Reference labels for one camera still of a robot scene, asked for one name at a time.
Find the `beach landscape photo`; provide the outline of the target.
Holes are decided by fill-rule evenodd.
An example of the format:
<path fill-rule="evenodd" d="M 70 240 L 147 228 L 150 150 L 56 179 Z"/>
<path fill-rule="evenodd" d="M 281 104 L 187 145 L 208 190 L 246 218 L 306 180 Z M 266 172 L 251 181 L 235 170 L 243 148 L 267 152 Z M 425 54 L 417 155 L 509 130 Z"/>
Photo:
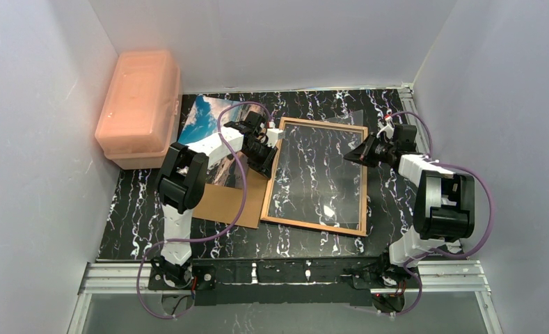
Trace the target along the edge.
<path fill-rule="evenodd" d="M 225 127 L 229 121 L 243 120 L 250 111 L 257 112 L 266 118 L 263 106 L 256 103 L 233 103 L 231 101 L 198 96 L 191 107 L 182 132 L 177 142 L 188 146 L 193 152 L 205 153 L 208 157 L 207 182 L 212 184 L 238 187 L 234 176 L 234 167 L 230 161 L 235 160 L 241 166 L 236 156 L 237 150 L 232 148 L 229 140 L 241 139 L 244 136 L 236 129 Z"/>

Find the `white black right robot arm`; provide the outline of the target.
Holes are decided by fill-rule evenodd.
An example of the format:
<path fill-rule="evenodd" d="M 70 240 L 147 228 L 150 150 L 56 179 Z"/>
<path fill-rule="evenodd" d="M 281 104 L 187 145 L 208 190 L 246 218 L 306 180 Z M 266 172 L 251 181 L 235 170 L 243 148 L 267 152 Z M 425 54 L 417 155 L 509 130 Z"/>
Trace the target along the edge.
<path fill-rule="evenodd" d="M 386 164 L 416 188 L 413 225 L 388 248 L 394 266 L 413 267 L 441 246 L 471 236 L 475 228 L 475 179 L 430 161 L 417 151 L 413 125 L 385 125 L 344 159 L 366 167 Z"/>

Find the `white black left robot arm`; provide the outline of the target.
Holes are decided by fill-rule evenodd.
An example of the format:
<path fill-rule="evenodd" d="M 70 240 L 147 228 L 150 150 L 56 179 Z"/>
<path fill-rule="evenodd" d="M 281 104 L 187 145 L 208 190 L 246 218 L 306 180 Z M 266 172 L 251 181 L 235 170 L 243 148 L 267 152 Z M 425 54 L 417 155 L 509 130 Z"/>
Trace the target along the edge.
<path fill-rule="evenodd" d="M 164 215 L 160 256 L 177 266 L 192 256 L 191 225 L 195 209 L 207 220 L 254 227 L 260 220 L 266 186 L 272 176 L 277 143 L 284 133 L 251 111 L 244 120 L 219 123 L 215 134 L 199 141 L 173 143 L 160 168 L 156 189 Z M 241 174 L 241 188 L 207 183 L 208 170 L 231 156 Z"/>

